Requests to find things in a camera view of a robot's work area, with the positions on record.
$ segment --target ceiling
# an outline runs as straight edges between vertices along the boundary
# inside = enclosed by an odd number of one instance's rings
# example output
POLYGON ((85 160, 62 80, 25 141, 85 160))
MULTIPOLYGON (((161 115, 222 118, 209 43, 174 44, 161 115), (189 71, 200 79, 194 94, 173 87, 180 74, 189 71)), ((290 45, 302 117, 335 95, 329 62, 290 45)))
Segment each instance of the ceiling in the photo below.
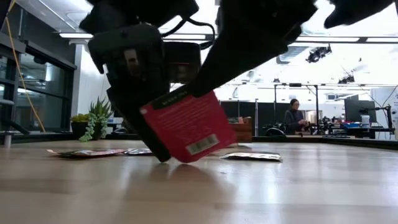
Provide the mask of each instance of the ceiling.
MULTIPOLYGON (((85 0, 17 0, 17 2, 59 32, 81 32, 78 25, 91 10, 91 5, 85 0)), ((215 0, 197 0, 200 11, 193 18, 215 25, 218 10, 216 2, 215 0)), ((398 36, 398 16, 395 5, 391 5, 379 14, 352 26, 340 26, 330 30, 323 28, 323 21, 334 9, 334 6, 329 4, 327 0, 318 0, 317 7, 319 8, 317 13, 302 26, 302 35, 398 36)), ((169 30, 179 21, 179 18, 175 18, 160 29, 169 30)), ((207 27, 186 24, 178 33, 209 34, 211 30, 207 27)), ((270 60, 257 68, 254 78, 268 82, 275 77, 282 78, 284 74, 291 76, 291 73, 301 71, 307 74, 308 78, 323 77, 325 80, 334 82, 334 80, 345 76, 347 71, 368 74, 368 76, 370 73, 382 71, 398 72, 394 68, 396 64, 395 54, 398 51, 395 45, 332 44, 332 55, 319 63, 309 65, 305 58, 308 57, 309 51, 314 47, 316 45, 313 44, 291 47, 286 54, 280 57, 282 61, 288 63, 281 64, 276 59, 270 60)), ((243 74, 240 79, 247 78, 246 76, 247 73, 243 74)))

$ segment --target barcode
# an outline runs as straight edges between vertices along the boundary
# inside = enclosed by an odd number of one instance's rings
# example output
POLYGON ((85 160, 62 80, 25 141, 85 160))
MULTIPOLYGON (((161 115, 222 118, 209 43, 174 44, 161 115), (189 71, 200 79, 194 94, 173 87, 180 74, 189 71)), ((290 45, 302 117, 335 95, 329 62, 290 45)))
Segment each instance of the barcode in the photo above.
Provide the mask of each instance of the barcode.
POLYGON ((217 136, 215 134, 212 134, 211 136, 208 136, 205 139, 202 139, 198 142, 195 142, 187 146, 187 150, 191 155, 195 155, 217 145, 218 143, 220 142, 218 141, 217 136))

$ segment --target computer monitor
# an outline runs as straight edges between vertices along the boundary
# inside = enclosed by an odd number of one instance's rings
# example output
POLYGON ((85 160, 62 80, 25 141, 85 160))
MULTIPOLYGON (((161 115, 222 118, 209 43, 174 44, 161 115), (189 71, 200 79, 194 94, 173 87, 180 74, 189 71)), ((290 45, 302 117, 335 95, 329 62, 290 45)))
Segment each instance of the computer monitor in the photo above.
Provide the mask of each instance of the computer monitor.
POLYGON ((0 0, 0 30, 4 24, 4 20, 6 19, 8 9, 10 8, 12 0, 0 0))
POLYGON ((361 112, 363 109, 374 109, 375 105, 373 101, 366 100, 344 100, 346 110, 346 121, 361 122, 361 115, 369 115, 370 122, 376 123, 376 111, 370 110, 367 113, 361 112))

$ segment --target wooden table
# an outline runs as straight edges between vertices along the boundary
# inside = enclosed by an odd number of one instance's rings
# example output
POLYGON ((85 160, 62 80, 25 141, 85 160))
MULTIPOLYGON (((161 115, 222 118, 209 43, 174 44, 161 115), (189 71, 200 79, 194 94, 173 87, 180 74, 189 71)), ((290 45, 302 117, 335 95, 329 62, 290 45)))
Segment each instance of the wooden table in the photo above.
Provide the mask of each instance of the wooden table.
POLYGON ((190 165, 154 157, 62 160, 45 149, 144 147, 139 141, 0 149, 4 224, 397 223, 398 154, 322 144, 248 144, 283 163, 190 165))

